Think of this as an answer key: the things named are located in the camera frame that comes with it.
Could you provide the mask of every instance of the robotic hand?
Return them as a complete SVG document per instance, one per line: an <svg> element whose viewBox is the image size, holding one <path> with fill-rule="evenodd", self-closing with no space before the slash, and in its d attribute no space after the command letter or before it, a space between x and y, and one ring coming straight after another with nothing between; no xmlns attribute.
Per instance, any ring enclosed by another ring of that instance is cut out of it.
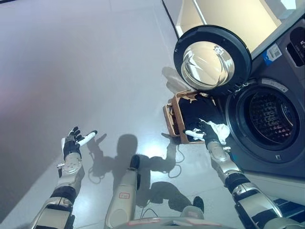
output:
<svg viewBox="0 0 305 229"><path fill-rule="evenodd" d="M213 169L232 194L235 209L246 229L301 229L298 222L283 218L277 205L243 174L223 147L211 126L203 124L205 145Z"/></svg>
<svg viewBox="0 0 305 229"><path fill-rule="evenodd" d="M59 180L51 197L44 203L35 217L31 229L72 229L75 217L72 215L74 201L81 189L84 169L81 163L80 147L93 138L94 130L86 136L80 135L78 127L73 128L61 140L64 163L57 165Z"/></svg>

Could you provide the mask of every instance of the white floor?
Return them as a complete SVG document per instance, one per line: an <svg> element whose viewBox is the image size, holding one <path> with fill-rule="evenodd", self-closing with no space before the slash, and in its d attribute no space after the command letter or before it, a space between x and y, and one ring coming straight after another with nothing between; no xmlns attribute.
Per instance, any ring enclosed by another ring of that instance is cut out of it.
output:
<svg viewBox="0 0 305 229"><path fill-rule="evenodd" d="M19 172L12 185L30 181L31 172L38 177L1 229L26 228L50 196L60 138L74 125L84 134L99 131L81 149L87 175L74 204L74 228L103 228L113 185L135 153L144 155L137 218L143 207L179 216L200 196L207 220L243 228L205 145L177 149L161 135L167 133L162 107L173 96L167 78L175 76L176 37L160 0L18 0L0 5L0 19L6 25L0 93L15 93L0 100L8 130L2 143L11 143L3 149L15 155L7 168ZM19 141L12 141L12 125Z"/></svg>

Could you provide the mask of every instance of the sticker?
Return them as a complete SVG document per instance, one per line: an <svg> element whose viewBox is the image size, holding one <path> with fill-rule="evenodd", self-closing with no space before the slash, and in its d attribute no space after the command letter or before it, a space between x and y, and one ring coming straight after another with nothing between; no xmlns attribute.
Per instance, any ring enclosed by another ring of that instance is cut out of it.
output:
<svg viewBox="0 0 305 229"><path fill-rule="evenodd" d="M269 80L269 79L262 79L262 84L266 84L266 85L270 85L273 87L276 87L278 90L282 91L282 92L287 92L288 88L286 88L284 85L274 81L274 80Z"/></svg>
<svg viewBox="0 0 305 229"><path fill-rule="evenodd" d="M161 221L161 219L159 219L159 218L145 218L145 219L129 221L127 223L127 225L134 226L134 225L139 225L139 224L159 223L160 221Z"/></svg>
<svg viewBox="0 0 305 229"><path fill-rule="evenodd" d="M263 52L263 58L267 66L271 65L273 61L282 55L281 50L277 44L272 45L269 49Z"/></svg>
<svg viewBox="0 0 305 229"><path fill-rule="evenodd" d="M193 225L213 225L213 226L221 226L219 223L209 222L205 219L187 219L187 221Z"/></svg>
<svg viewBox="0 0 305 229"><path fill-rule="evenodd" d="M120 198L120 199L129 199L129 197L130 197L130 195L129 195L129 193L127 193L127 192L121 192L121 193L119 194L119 198Z"/></svg>

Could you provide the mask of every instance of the front-loading washing machine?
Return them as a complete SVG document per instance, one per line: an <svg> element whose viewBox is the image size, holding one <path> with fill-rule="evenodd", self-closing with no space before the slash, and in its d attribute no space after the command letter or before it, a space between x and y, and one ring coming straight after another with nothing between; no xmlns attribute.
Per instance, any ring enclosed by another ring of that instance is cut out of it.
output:
<svg viewBox="0 0 305 229"><path fill-rule="evenodd" d="M245 171L305 179L304 34L303 15L253 60L237 35L217 26L192 28L176 44L179 75L216 101Z"/></svg>

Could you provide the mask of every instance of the washing machine drum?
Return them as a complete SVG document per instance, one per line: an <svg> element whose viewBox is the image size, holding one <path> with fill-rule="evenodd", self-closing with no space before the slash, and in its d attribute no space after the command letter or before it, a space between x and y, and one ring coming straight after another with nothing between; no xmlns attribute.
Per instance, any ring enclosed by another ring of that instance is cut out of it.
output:
<svg viewBox="0 0 305 229"><path fill-rule="evenodd" d="M271 79L244 84L252 59L236 34L218 26L194 27L178 40L174 63L194 89L214 97L226 96L227 123L246 152L272 163L289 162L300 154L303 139L297 136L302 106L295 107L299 102L293 93Z"/></svg>

